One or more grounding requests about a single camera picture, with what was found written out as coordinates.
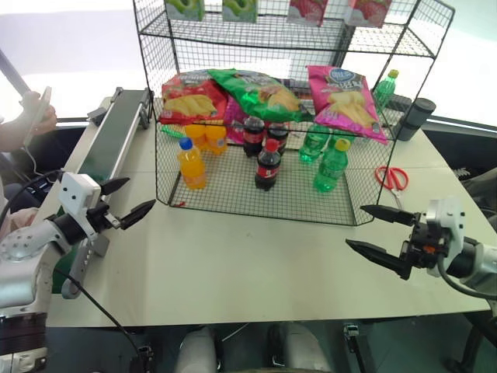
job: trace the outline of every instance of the chip bag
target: chip bag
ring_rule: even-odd
[[[228,95],[206,71],[189,71],[162,85],[162,102],[162,124],[223,124]]]
[[[308,71],[316,123],[387,143],[364,76],[332,66]]]
[[[228,95],[228,104],[224,114],[224,125],[228,130],[228,138],[236,144],[243,144],[243,121],[249,115],[244,113],[236,100]]]
[[[275,78],[260,72],[233,68],[208,71],[248,115],[271,122],[312,120],[312,115],[301,101]]]

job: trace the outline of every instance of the table surface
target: table surface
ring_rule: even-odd
[[[88,126],[68,160],[76,170],[96,128]],[[131,181],[116,192],[122,216],[155,197],[154,129],[138,128],[123,165]],[[393,166],[410,178],[402,200],[423,211],[430,199],[458,196],[466,211],[465,235],[495,244],[497,235],[441,155],[421,132],[395,146]],[[38,218],[53,214],[58,183]],[[384,191],[381,204],[395,206]],[[425,270],[409,281],[353,252],[345,239],[372,242],[398,255],[410,229],[375,220],[360,227],[283,221],[171,208],[157,202],[126,231],[108,231],[104,259],[92,258],[85,287],[125,326],[365,319],[469,312],[488,304],[460,294]],[[48,326],[111,326],[83,295],[53,295]]]

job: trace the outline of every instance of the wire mesh shelf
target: wire mesh shelf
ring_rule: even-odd
[[[287,22],[289,0],[259,0],[256,23],[234,23],[223,22],[221,0],[205,2],[203,21],[195,22],[169,19],[164,0],[134,0],[148,87],[156,94],[180,72],[233,67],[287,79],[292,90],[307,92],[307,65],[341,66],[349,52],[385,56],[386,63],[376,67],[377,81],[386,74],[393,56],[423,58],[428,69],[422,71],[421,90],[454,17],[454,9],[439,0],[394,0],[382,28],[352,27],[342,19],[348,0],[329,0],[322,26],[308,27]],[[310,100],[304,105],[312,111]],[[247,158],[237,144],[230,144],[222,155],[203,152],[207,186],[188,189],[176,159],[178,139],[163,132],[157,123],[157,198],[172,207],[361,225],[371,217],[360,206],[379,201],[381,185],[374,170],[389,164],[395,143],[390,128],[404,109],[390,105],[381,114],[381,126],[388,136],[386,145],[355,139],[348,151],[349,165],[331,193],[319,193],[312,185],[319,160],[305,165],[298,158],[297,150],[311,123],[291,124],[276,184],[267,192],[255,187],[255,158]],[[156,118],[161,111],[162,101],[156,99]],[[184,133],[180,126],[168,128]]]
[[[257,23],[222,22],[218,13],[206,14],[203,22],[171,20],[162,13],[141,35],[174,37],[234,47],[290,49],[292,51],[352,51],[390,54],[404,30],[403,25],[386,24],[381,29],[347,27],[341,19],[327,19],[321,27],[288,23],[282,16],[259,17]],[[350,44],[338,43],[351,40]],[[432,57],[433,53],[411,30],[406,30],[395,54]]]
[[[247,158],[241,145],[230,143],[222,155],[203,151],[207,186],[191,190],[183,182],[176,161],[177,138],[162,131],[157,124],[157,198],[172,207],[243,214],[265,218],[313,221],[335,225],[361,225],[372,217],[360,210],[364,204],[376,204],[381,185],[374,170],[389,163],[394,137],[388,120],[396,123],[402,112],[394,106],[381,115],[387,144],[353,136],[347,152],[349,165],[331,193],[319,193],[313,187],[321,159],[308,165],[298,158],[298,149],[309,132],[310,122],[290,123],[291,132],[282,157],[275,186],[265,192],[255,187],[257,162]],[[174,126],[175,131],[182,131]]]

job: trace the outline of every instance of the blue bottle cap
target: blue bottle cap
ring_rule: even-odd
[[[179,146],[183,150],[190,150],[193,148],[193,143],[191,138],[180,138],[179,139]]]

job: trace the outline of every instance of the scissors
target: scissors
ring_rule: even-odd
[[[407,188],[409,184],[409,176],[403,169],[397,167],[380,166],[374,170],[374,177],[378,183],[391,191],[397,202],[399,210],[404,210],[401,203],[401,192]]]

